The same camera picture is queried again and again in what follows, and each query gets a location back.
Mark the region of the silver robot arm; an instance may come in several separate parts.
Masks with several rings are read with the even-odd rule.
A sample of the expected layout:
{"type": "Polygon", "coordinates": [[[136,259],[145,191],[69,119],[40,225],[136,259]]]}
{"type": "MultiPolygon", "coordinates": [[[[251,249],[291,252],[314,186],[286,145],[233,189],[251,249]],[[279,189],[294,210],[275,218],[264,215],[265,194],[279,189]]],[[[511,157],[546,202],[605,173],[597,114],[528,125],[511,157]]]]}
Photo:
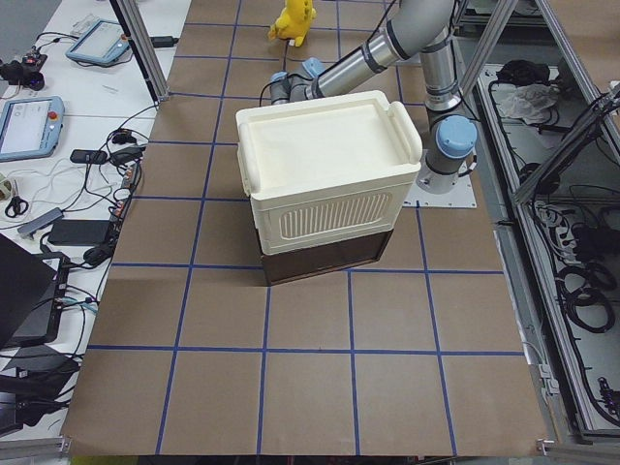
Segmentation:
{"type": "Polygon", "coordinates": [[[417,185],[433,195],[450,192],[475,165],[476,126],[459,113],[465,91],[456,71],[452,44],[456,1],[400,1],[398,11],[376,31],[330,67],[309,58],[294,72],[274,74],[268,84],[270,102],[280,105],[347,94],[389,67],[420,58],[431,146],[423,156],[417,185]]]}

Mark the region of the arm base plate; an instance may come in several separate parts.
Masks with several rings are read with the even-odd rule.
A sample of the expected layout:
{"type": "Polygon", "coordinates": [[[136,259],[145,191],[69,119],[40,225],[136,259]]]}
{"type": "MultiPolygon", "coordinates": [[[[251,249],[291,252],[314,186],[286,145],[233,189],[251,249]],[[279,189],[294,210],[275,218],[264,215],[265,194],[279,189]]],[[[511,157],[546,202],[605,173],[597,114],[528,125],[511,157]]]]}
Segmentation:
{"type": "Polygon", "coordinates": [[[476,208],[478,206],[467,164],[459,171],[441,175],[422,165],[418,178],[403,201],[404,207],[476,208]]]}

